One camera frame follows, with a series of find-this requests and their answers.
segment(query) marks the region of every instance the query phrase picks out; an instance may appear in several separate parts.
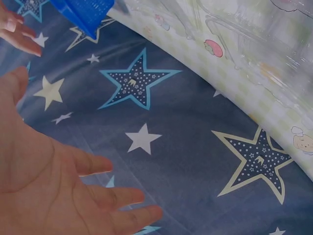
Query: yellow outlined star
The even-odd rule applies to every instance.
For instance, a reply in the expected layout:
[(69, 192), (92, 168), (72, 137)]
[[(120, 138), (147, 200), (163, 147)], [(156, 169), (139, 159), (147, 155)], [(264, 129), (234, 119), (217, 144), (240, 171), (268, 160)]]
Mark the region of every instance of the yellow outlined star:
[(105, 26), (108, 26), (108, 25), (112, 24), (113, 22), (115, 22), (115, 20), (111, 19), (111, 18), (110, 19), (104, 19), (103, 21), (101, 21), (100, 27), (97, 28), (97, 32), (96, 32), (96, 36), (97, 37), (96, 37), (96, 39), (92, 39), (89, 36), (86, 36), (86, 37), (80, 39), (80, 37), (83, 35), (82, 31), (78, 27), (70, 28), (71, 31), (77, 33), (77, 37), (71, 43), (71, 45), (69, 45), (69, 47), (66, 49), (65, 52), (67, 52), (68, 50), (72, 49), (74, 46), (78, 45), (79, 43), (81, 43), (85, 39), (88, 39), (89, 41), (97, 44), (98, 41), (99, 41), (100, 29), (104, 28)]
[[(281, 204), (284, 203), (284, 200), (285, 200), (285, 184), (284, 184), (284, 181), (283, 179), (281, 178), (281, 176), (279, 175), (279, 169), (287, 166), (288, 164), (290, 164), (291, 162), (293, 162), (293, 159), (289, 159), (287, 160), (286, 162), (280, 164), (280, 165), (277, 165), (274, 170), (275, 170), (275, 173), (281, 183), (281, 190), (282, 192), (280, 193), (278, 191), (278, 189), (275, 187), (275, 185), (273, 184), (273, 182), (271, 182), (264, 174), (260, 173), (254, 177), (251, 177), (241, 183), (238, 183), (236, 185), (234, 185), (236, 179), (238, 178), (240, 172), (242, 171), (242, 169), (245, 167), (246, 163), (247, 163), (247, 160), (241, 155), (240, 152), (238, 152), (236, 150), (236, 148), (227, 141), (226, 138), (229, 138), (229, 139), (232, 139), (232, 140), (237, 140), (237, 141), (242, 141), (242, 142), (246, 142), (246, 143), (249, 143), (249, 144), (253, 144), (255, 145), (257, 143), (257, 140), (259, 138), (259, 135), (261, 133), (261, 130), (262, 128), (261, 127), (258, 127), (256, 133), (255, 133), (255, 136), (252, 140), (249, 140), (249, 139), (245, 139), (245, 138), (242, 138), (242, 137), (238, 137), (238, 136), (234, 136), (234, 135), (230, 135), (230, 134), (226, 134), (226, 133), (222, 133), (222, 132), (216, 132), (216, 131), (212, 131), (228, 148), (230, 151), (232, 151), (233, 154), (235, 154), (241, 161), (240, 165), (238, 166), (237, 170), (235, 171), (235, 173), (233, 174), (233, 176), (231, 177), (231, 179), (229, 180), (229, 182), (227, 183), (227, 185), (225, 186), (225, 188), (221, 191), (221, 193), (218, 195), (219, 196), (222, 196), (222, 195), (225, 195), (227, 193), (230, 193), (232, 191), (235, 191), (245, 185), (248, 185), (258, 179), (263, 179), (268, 185), (269, 187), (272, 189), (272, 191), (274, 192), (274, 194), (276, 195), (277, 199), (279, 200), (279, 202)], [(281, 150), (281, 149), (277, 149), (277, 148), (274, 148), (272, 143), (271, 143), (271, 140), (270, 140), (270, 136), (266, 133), (266, 136), (267, 136), (267, 141), (268, 141), (268, 144), (270, 146), (270, 148), (276, 152), (279, 152), (279, 153), (282, 153), (282, 154), (286, 154), (285, 151)]]

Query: star pattern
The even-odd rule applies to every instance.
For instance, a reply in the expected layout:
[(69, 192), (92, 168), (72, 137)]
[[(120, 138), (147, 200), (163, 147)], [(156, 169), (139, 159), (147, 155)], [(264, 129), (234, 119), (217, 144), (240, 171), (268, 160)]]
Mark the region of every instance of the star pattern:
[(18, 14), (22, 16), (31, 15), (40, 23), (43, 22), (43, 5), (49, 0), (15, 0), (20, 6)]
[[(28, 72), (28, 74), (29, 74), (29, 71), (30, 71), (30, 62), (28, 62), (26, 68), (27, 68), (27, 72)], [(36, 77), (36, 76), (28, 77), (28, 81), (34, 80), (35, 77)]]
[(137, 133), (126, 133), (126, 135), (133, 141), (128, 152), (131, 152), (137, 148), (142, 148), (147, 153), (151, 155), (151, 146), (150, 143), (160, 138), (162, 135), (149, 134), (148, 126), (144, 124), (142, 128)]
[(280, 229), (277, 227), (276, 231), (273, 233), (270, 233), (269, 235), (283, 235), (286, 231), (280, 231)]
[(283, 204), (285, 185), (278, 170), (291, 163), (291, 157), (283, 150), (274, 148), (270, 136), (260, 127), (253, 140), (212, 132), (241, 160), (241, 164), (219, 196), (257, 179), (263, 179)]
[(73, 113), (73, 112), (68, 113), (68, 114), (65, 114), (65, 115), (61, 115), (59, 118), (54, 119), (54, 120), (52, 120), (52, 121), (55, 121), (55, 124), (57, 125), (57, 124), (59, 124), (60, 121), (62, 121), (62, 120), (64, 120), (64, 119), (70, 118), (72, 113)]
[(59, 92), (63, 82), (64, 78), (51, 84), (45, 76), (43, 77), (43, 89), (35, 93), (34, 96), (45, 98), (45, 111), (54, 100), (63, 103), (61, 94)]
[(92, 64), (93, 62), (98, 62), (99, 63), (99, 57), (100, 56), (95, 56), (94, 54), (91, 55), (91, 58), (88, 58), (87, 60), (90, 61)]
[(70, 49), (72, 49), (74, 46), (78, 45), (79, 43), (81, 43), (82, 41), (84, 41), (85, 39), (93, 42), (93, 43), (98, 43), (99, 42), (99, 35), (100, 35), (100, 29), (112, 24), (113, 22), (115, 22), (114, 19), (108, 18), (108, 19), (104, 19), (103, 21), (101, 21), (100, 26), (97, 28), (96, 31), (96, 39), (92, 39), (90, 36), (88, 36), (84, 31), (82, 31), (79, 27), (73, 27), (70, 28), (71, 31), (77, 33), (77, 37), (75, 38), (75, 40), (71, 43), (71, 45), (69, 45), (69, 47), (66, 49), (66, 51), (69, 51)]
[(109, 182), (106, 185), (106, 188), (113, 188), (113, 187), (115, 187), (114, 176), (112, 176), (112, 178), (110, 178)]
[(41, 32), (38, 38), (33, 39), (35, 43), (40, 45), (41, 47), (45, 47), (45, 42), (48, 40), (49, 37), (44, 37), (43, 33)]
[(152, 233), (156, 230), (159, 230), (161, 227), (155, 227), (155, 226), (146, 226), (144, 227), (140, 232), (135, 233), (134, 235), (145, 235)]
[(128, 69), (101, 70), (100, 72), (115, 84), (117, 89), (99, 109), (131, 99), (139, 107), (149, 110), (150, 88), (180, 71), (147, 69), (147, 53), (146, 49), (143, 49)]
[(219, 91), (215, 90), (214, 95), (213, 95), (213, 98), (214, 98), (214, 97), (217, 97), (218, 95), (221, 95), (221, 93), (220, 93)]

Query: white star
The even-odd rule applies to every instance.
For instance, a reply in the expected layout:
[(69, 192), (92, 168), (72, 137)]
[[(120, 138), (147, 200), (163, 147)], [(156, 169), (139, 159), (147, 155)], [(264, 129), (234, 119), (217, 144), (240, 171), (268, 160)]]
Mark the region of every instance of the white star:
[(271, 234), (269, 234), (269, 235), (282, 235), (282, 234), (284, 234), (285, 232), (286, 232), (286, 231), (280, 231), (279, 228), (277, 227), (277, 228), (276, 228), (276, 231), (273, 232), (273, 233), (271, 233)]
[(218, 96), (218, 95), (220, 95), (221, 93), (218, 91), (218, 90), (215, 90), (215, 93), (214, 93), (214, 95), (213, 95), (213, 97), (216, 97), (216, 96)]
[(113, 19), (104, 19), (103, 21), (101, 21), (101, 25), (97, 28), (97, 31), (96, 31), (96, 39), (92, 39), (89, 36), (85, 36), (83, 38), (80, 38), (82, 36), (82, 34), (83, 34), (82, 31), (78, 30), (78, 27), (70, 28), (71, 31), (77, 33), (77, 37), (75, 38), (74, 42), (72, 42), (72, 44), (69, 45), (69, 47), (66, 49), (66, 51), (72, 49), (74, 46), (76, 46), (77, 44), (81, 43), (85, 39), (87, 39), (87, 40), (89, 40), (89, 41), (91, 41), (93, 43), (98, 44), (98, 42), (99, 42), (99, 35), (100, 35), (100, 29), (102, 29), (102, 28), (112, 24), (113, 22), (115, 22), (115, 20), (113, 20)]
[(46, 77), (43, 77), (43, 89), (34, 94), (45, 98), (45, 111), (50, 106), (53, 100), (63, 103), (59, 89), (64, 82), (64, 78), (51, 84)]
[(92, 54), (91, 58), (88, 58), (87, 60), (92, 64), (93, 62), (99, 62), (99, 57), (100, 56), (94, 56), (94, 54)]
[(131, 152), (137, 148), (142, 148), (151, 155), (150, 143), (162, 135), (149, 134), (148, 127), (145, 123), (138, 133), (126, 133), (126, 135), (133, 141), (128, 152)]
[(57, 119), (54, 119), (52, 121), (55, 121), (55, 124), (57, 125), (60, 121), (64, 120), (64, 119), (67, 119), (67, 118), (70, 118), (70, 115), (72, 114), (73, 112), (70, 112), (68, 114), (65, 114), (65, 115), (61, 115), (59, 118)]
[(40, 45), (41, 47), (45, 47), (45, 42), (48, 40), (49, 37), (44, 37), (43, 33), (39, 34), (38, 38), (34, 38), (33, 41)]

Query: finger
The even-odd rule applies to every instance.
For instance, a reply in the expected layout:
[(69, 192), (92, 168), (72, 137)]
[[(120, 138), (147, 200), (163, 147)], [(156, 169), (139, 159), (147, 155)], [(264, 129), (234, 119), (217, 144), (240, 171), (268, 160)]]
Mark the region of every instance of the finger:
[(18, 67), (14, 71), (5, 74), (0, 81), (2, 82), (1, 85), (6, 86), (10, 90), (16, 105), (26, 91), (28, 83), (27, 68)]
[(81, 176), (110, 172), (113, 169), (112, 162), (107, 158), (86, 153), (72, 146), (64, 146), (73, 157), (77, 173)]
[(0, 8), (2, 8), (4, 11), (8, 10), (1, 0), (0, 0)]
[(17, 20), (9, 12), (0, 7), (0, 29), (15, 32)]
[(145, 198), (143, 192), (136, 188), (104, 188), (97, 185), (89, 185), (87, 188), (95, 203), (106, 211), (142, 203)]
[(18, 24), (17, 30), (19, 30), (24, 36), (30, 37), (32, 39), (36, 37), (36, 32), (24, 24)]
[(148, 206), (131, 211), (111, 213), (113, 230), (119, 235), (134, 234), (142, 228), (162, 218), (162, 209), (158, 206)]
[(32, 39), (24, 37), (21, 33), (12, 33), (7, 30), (0, 30), (0, 37), (5, 39), (8, 43), (17, 49), (23, 50), (30, 54), (41, 56), (42, 51), (40, 45), (35, 43)]
[(20, 23), (20, 24), (23, 24), (24, 23), (24, 17), (13, 12), (13, 11), (9, 11), (10, 14), (12, 14), (12, 16)]

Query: fingernail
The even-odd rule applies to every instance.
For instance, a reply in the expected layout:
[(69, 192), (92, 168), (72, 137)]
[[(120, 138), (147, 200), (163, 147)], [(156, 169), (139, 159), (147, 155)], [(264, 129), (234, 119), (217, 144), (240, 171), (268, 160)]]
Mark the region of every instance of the fingernail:
[(16, 29), (16, 23), (12, 19), (8, 19), (5, 29), (14, 33)]

